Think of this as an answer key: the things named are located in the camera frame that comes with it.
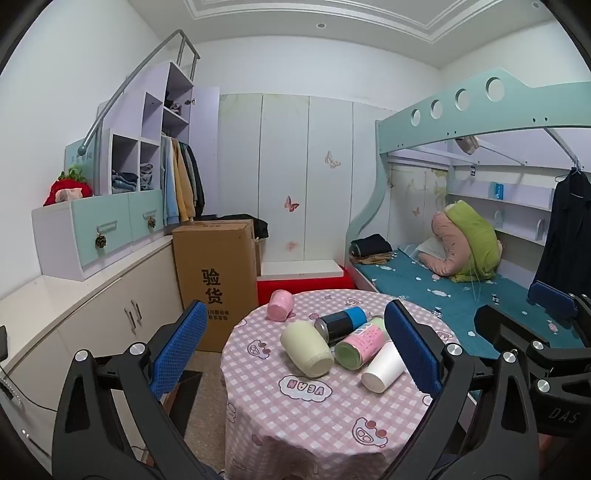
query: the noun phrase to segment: crown molding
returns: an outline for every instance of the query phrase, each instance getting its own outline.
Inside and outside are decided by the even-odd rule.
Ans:
[[[231,0],[201,0],[203,5],[217,5]],[[222,5],[204,10],[198,10],[194,0],[184,0],[185,7],[193,20],[219,17],[223,15],[241,14],[249,12],[306,12],[322,13],[336,17],[351,18],[364,21],[379,27],[388,28],[405,33],[426,43],[433,44],[443,38],[457,27],[482,13],[488,8],[500,3],[502,0],[479,0],[475,4],[461,9],[468,0],[456,0],[447,8],[437,14],[427,24],[423,24],[412,18],[397,14],[387,9],[355,2],[353,0],[319,0],[318,4],[300,4],[268,2],[243,5]],[[447,22],[438,26],[455,11],[458,13]]]

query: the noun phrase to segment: bunk bed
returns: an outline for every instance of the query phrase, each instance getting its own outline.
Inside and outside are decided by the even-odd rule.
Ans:
[[[369,203],[349,225],[346,244],[359,238],[378,211],[387,188],[387,165],[397,163],[447,171],[447,204],[463,199],[497,232],[543,246],[554,189],[527,185],[521,178],[534,167],[531,171],[536,173],[540,168],[558,174],[571,168],[584,171],[591,144],[589,127],[590,82],[531,88],[502,69],[479,74],[376,121],[376,183]],[[468,155],[455,139],[471,135],[481,148]],[[504,183],[499,198],[497,182],[466,176],[466,166],[517,167],[513,171],[520,177],[515,183]],[[456,175],[460,170],[463,176]],[[396,247],[395,258],[385,265],[348,263],[356,285],[405,298],[440,316],[470,354],[498,356],[478,336],[473,323],[476,309],[487,303],[548,339],[553,347],[582,346],[567,322],[528,302],[534,272],[501,261],[495,278],[454,283],[418,260],[416,244]]]

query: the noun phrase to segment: metal handrail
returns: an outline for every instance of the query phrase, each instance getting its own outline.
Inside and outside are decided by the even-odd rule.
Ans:
[[[121,84],[121,86],[113,94],[111,99],[107,102],[105,107],[101,110],[99,115],[96,117],[95,123],[93,123],[92,127],[90,127],[90,130],[88,130],[88,133],[86,134],[86,137],[84,138],[84,141],[82,142],[82,145],[78,147],[78,155],[80,155],[81,157],[86,155],[86,151],[88,150],[88,145],[90,144],[92,137],[97,133],[97,130],[99,129],[99,125],[102,124],[103,120],[105,119],[106,114],[109,113],[109,110],[111,109],[111,107],[113,107],[113,105],[115,104],[115,102],[117,101],[117,98],[119,98],[121,93],[124,92],[125,88],[131,83],[131,81],[135,78],[135,76],[148,64],[148,62],[150,60],[152,60],[154,58],[154,56],[160,50],[162,50],[178,34],[180,34],[182,36],[182,40],[181,40],[181,46],[178,50],[177,65],[180,65],[181,58],[183,56],[184,46],[185,46],[185,44],[187,44],[189,46],[189,48],[191,49],[191,51],[193,52],[193,64],[191,65],[191,75],[190,75],[191,81],[193,80],[193,77],[195,75],[195,67],[197,65],[197,61],[201,57],[199,56],[199,53],[197,53],[197,50],[195,50],[195,47],[193,47],[193,44],[191,43],[191,41],[187,37],[187,34],[183,30],[178,29],[174,33],[172,33],[172,35],[170,35],[166,40],[164,40],[160,45],[158,45],[155,49],[153,49],[152,53],[150,55],[148,55],[144,59],[144,61],[142,63],[140,63],[133,72],[131,72],[131,74],[125,79],[125,81]],[[95,152],[98,152],[98,149],[100,149],[100,141],[97,138],[97,141],[95,142]],[[97,163],[98,163],[98,155],[95,155],[95,165]]]

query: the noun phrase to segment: round table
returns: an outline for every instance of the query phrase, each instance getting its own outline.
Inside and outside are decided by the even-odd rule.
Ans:
[[[352,306],[383,315],[395,297],[362,290],[317,290],[295,295],[286,322],[267,319],[266,306],[236,325],[222,354],[228,390],[226,475],[231,480],[377,479],[400,453],[431,402],[408,373],[383,394],[361,383],[363,368],[335,364],[311,380],[291,362],[279,338],[289,322]],[[434,314],[404,301],[419,323],[446,343],[453,332]]]

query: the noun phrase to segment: blue mesh gripper pad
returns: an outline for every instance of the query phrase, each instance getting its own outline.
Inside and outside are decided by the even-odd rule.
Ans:
[[[207,327],[207,307],[197,302],[154,362],[150,390],[160,398],[171,392]]]
[[[571,297],[543,282],[533,282],[527,296],[550,313],[561,318],[574,318],[579,314],[579,309]]]
[[[384,323],[417,388],[436,398],[441,390],[439,363],[393,301],[386,305]]]

